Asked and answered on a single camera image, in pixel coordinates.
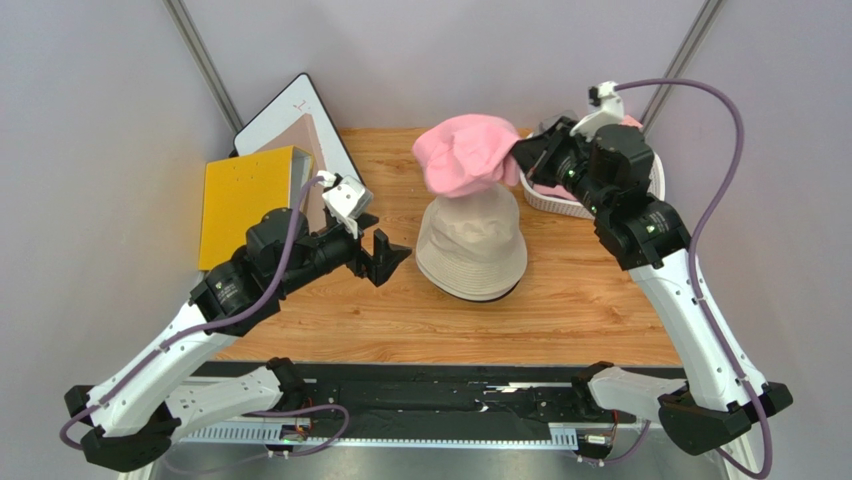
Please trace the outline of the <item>pink bucket hat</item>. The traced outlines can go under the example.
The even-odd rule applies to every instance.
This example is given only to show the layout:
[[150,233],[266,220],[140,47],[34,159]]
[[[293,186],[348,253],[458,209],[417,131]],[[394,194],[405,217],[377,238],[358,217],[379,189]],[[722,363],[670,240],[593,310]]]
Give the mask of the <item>pink bucket hat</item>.
[[511,149],[519,140],[517,129],[503,118],[465,114],[420,135],[412,154],[429,192],[458,198],[498,183],[516,186],[520,167]]

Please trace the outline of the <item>pink and beige reversible hat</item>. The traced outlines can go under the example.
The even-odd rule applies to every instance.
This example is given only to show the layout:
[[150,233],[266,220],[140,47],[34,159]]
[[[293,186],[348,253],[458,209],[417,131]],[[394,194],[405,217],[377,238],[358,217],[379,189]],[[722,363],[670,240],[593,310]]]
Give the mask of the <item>pink and beige reversible hat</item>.
[[520,282],[528,251],[514,195],[497,184],[463,197],[435,198],[423,214],[415,261],[434,286],[456,298]]

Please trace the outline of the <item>black bucket hat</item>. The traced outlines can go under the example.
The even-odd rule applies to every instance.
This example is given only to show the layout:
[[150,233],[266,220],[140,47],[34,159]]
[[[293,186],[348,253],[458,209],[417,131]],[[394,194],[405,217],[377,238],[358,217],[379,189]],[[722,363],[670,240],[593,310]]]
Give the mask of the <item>black bucket hat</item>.
[[493,293],[464,293],[459,295],[459,298],[472,303],[492,303],[511,295],[519,284],[520,282],[515,282],[510,287]]

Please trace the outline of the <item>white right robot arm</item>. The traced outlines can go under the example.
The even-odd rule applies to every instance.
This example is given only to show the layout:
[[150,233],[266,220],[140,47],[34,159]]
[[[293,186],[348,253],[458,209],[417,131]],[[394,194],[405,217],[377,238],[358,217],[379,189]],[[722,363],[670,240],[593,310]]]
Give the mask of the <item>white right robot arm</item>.
[[673,443],[699,455],[747,433],[761,416],[791,406],[789,388],[750,366],[691,267],[690,234],[677,211],[649,190],[655,155],[643,134],[607,125],[590,138],[561,119],[511,149],[537,184],[560,185],[594,218],[595,233],[641,288],[683,364],[681,379],[596,363],[572,380],[587,413],[618,410],[660,424]]

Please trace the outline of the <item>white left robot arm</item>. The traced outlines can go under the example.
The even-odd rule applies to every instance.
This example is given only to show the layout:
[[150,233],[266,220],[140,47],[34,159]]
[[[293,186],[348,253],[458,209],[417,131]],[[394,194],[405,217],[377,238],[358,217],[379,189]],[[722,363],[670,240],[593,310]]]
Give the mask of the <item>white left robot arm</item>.
[[[86,460],[131,472],[163,456],[178,440],[238,416],[304,417],[314,412],[293,362],[274,358],[229,381],[184,389],[207,360],[276,315],[283,300],[345,267],[372,284],[385,284],[411,254],[376,229],[364,213],[352,227],[329,219],[311,231],[306,217],[274,209],[250,227],[245,244],[194,287],[188,301],[150,345],[119,373],[65,395],[72,424],[88,431],[75,444]],[[373,229],[373,246],[362,236]]]

